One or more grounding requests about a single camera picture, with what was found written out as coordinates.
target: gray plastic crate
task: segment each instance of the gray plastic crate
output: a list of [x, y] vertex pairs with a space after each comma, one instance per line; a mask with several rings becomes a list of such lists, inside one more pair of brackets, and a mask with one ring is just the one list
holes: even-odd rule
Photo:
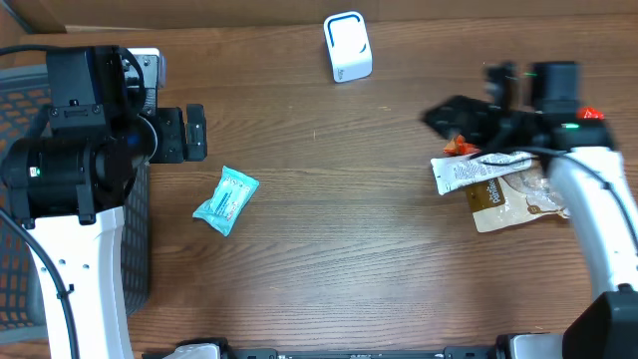
[[[28, 130], [50, 91], [44, 65], [0, 71], [0, 160]], [[49, 136], [47, 128], [44, 136]], [[149, 180], [148, 166], [138, 169], [125, 204], [122, 242], [122, 285], [127, 315], [149, 299]], [[0, 205], [9, 203], [0, 184]], [[42, 291], [26, 244], [0, 221], [0, 344], [46, 338]]]

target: brown label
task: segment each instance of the brown label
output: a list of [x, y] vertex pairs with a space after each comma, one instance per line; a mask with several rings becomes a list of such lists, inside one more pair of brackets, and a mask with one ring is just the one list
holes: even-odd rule
[[488, 179], [467, 186], [466, 196], [472, 213], [505, 204], [505, 196], [498, 179]]

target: white plastic box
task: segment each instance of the white plastic box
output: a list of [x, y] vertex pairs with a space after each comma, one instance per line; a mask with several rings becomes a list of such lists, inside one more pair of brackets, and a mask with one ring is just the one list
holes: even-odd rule
[[323, 31], [336, 82], [361, 79], [372, 73], [372, 51], [361, 14], [350, 11], [332, 15], [323, 23]]

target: packet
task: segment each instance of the packet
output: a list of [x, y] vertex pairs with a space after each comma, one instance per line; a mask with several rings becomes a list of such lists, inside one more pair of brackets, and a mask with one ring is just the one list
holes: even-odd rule
[[228, 236], [239, 213], [258, 187], [257, 179], [224, 166], [212, 198], [202, 203], [192, 216], [205, 220]]
[[470, 185], [466, 196], [479, 232], [526, 223], [548, 214], [569, 218], [562, 197], [551, 188], [540, 167]]
[[482, 164], [509, 164], [523, 159], [531, 159], [531, 154], [518, 152], [511, 155], [490, 154], [478, 159], [469, 160], [471, 155], [432, 159], [432, 169], [437, 180], [439, 194], [443, 195], [466, 185], [495, 179], [499, 176], [527, 170], [531, 167], [531, 160], [511, 166], [496, 167]]

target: light blue pouch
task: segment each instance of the light blue pouch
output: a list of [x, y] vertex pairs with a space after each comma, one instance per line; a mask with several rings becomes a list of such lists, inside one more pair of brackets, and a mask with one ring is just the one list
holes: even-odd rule
[[228, 236], [241, 209], [258, 187], [257, 179], [224, 166], [212, 198], [202, 203], [192, 216], [207, 221], [221, 234]]

